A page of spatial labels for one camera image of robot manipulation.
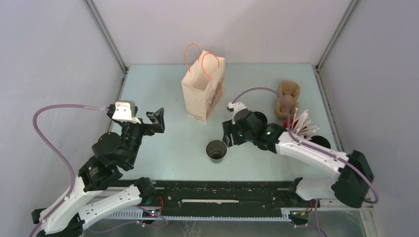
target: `bundle of white sticks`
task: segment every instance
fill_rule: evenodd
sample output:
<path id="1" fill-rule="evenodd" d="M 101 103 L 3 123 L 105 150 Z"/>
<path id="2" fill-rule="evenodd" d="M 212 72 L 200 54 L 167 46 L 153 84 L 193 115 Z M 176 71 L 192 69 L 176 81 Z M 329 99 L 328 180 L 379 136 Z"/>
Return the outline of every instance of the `bundle of white sticks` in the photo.
<path id="1" fill-rule="evenodd" d="M 293 122 L 291 123 L 291 131 L 293 133 L 297 134 L 298 136 L 309 137 L 320 129 L 318 126 L 308 126 L 312 123 L 312 120 L 308 116 L 308 110 L 305 110 L 296 118 L 297 113 L 298 108 L 295 109 Z"/>

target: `white paper bag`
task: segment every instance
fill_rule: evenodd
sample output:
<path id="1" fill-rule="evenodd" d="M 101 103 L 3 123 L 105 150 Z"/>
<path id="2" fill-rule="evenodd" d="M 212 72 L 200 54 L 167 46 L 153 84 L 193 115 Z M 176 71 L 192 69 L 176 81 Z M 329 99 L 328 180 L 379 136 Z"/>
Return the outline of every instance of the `white paper bag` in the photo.
<path id="1" fill-rule="evenodd" d="M 186 112 L 188 117 L 207 123 L 224 95 L 225 58 L 202 51 L 195 63 L 189 67 L 186 62 L 186 51 L 189 46 L 184 55 L 189 69 L 182 80 Z"/>

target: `white wall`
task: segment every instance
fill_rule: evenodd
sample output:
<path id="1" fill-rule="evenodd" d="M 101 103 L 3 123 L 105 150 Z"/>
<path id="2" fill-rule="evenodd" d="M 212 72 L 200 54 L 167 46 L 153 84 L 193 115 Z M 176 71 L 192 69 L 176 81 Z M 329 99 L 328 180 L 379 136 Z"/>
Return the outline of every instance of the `white wall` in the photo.
<path id="1" fill-rule="evenodd" d="M 1 236 L 28 236 L 31 212 L 69 185 L 62 161 L 32 128 L 47 105 L 109 105 L 122 73 L 81 0 L 0 1 Z M 103 112 L 62 109 L 40 128 L 76 172 L 105 131 Z"/>
<path id="2" fill-rule="evenodd" d="M 323 80 L 348 149 L 365 153 L 388 237 L 418 236 L 419 1 L 361 1 Z"/>
<path id="3" fill-rule="evenodd" d="M 227 63 L 317 64 L 350 0 L 96 0 L 125 63 L 183 64 L 189 43 Z M 188 59 L 198 55 L 192 49 Z"/>

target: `orange string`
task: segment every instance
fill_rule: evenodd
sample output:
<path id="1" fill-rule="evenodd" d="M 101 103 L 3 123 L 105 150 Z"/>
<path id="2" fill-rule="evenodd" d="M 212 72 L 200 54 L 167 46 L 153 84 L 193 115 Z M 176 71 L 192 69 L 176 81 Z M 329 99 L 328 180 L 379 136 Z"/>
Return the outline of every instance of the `orange string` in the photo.
<path id="1" fill-rule="evenodd" d="M 218 61 L 218 67 L 220 67 L 220 60 L 218 59 L 218 57 L 217 57 L 215 54 L 210 53 L 210 52 L 205 53 L 205 54 L 202 56 L 202 62 L 201 62 L 202 71 L 204 71 L 204 73 L 205 73 L 205 75 L 207 75 L 208 79 L 210 79 L 210 80 L 211 80 L 211 77 L 208 75 L 208 73 L 207 73 L 207 72 L 205 72 L 205 70 L 204 70 L 204 65 L 203 65 L 205 55 L 207 55 L 207 54 L 211 54 L 211 55 L 213 55 L 213 56 L 217 59 L 217 61 Z"/>
<path id="2" fill-rule="evenodd" d="M 201 48 L 199 48 L 199 46 L 197 46 L 197 45 L 196 45 L 196 44 L 194 44 L 194 43 L 190 43 L 190 44 L 186 47 L 185 52 L 183 53 L 183 59 L 185 60 L 185 63 L 186 63 L 186 66 L 188 67 L 188 71 L 189 71 L 189 72 L 191 72 L 191 67 L 189 66 L 188 62 L 186 62 L 186 52 L 188 51 L 188 49 L 189 49 L 189 47 L 190 47 L 191 45 L 195 45 L 195 46 L 196 46 L 196 47 L 198 47 L 198 49 L 199 49 L 198 62 L 199 62 L 199 56 L 200 56 L 200 55 L 201 55 L 201 53 L 202 53 Z"/>

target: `black cup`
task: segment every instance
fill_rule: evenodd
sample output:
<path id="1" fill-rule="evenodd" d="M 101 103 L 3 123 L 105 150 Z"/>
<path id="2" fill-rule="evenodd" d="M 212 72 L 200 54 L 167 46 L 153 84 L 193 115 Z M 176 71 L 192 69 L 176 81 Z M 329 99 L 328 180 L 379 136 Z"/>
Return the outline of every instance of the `black cup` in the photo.
<path id="1" fill-rule="evenodd" d="M 227 146 L 224 142 L 214 140 L 207 145 L 207 155 L 213 163 L 220 163 L 227 153 Z"/>

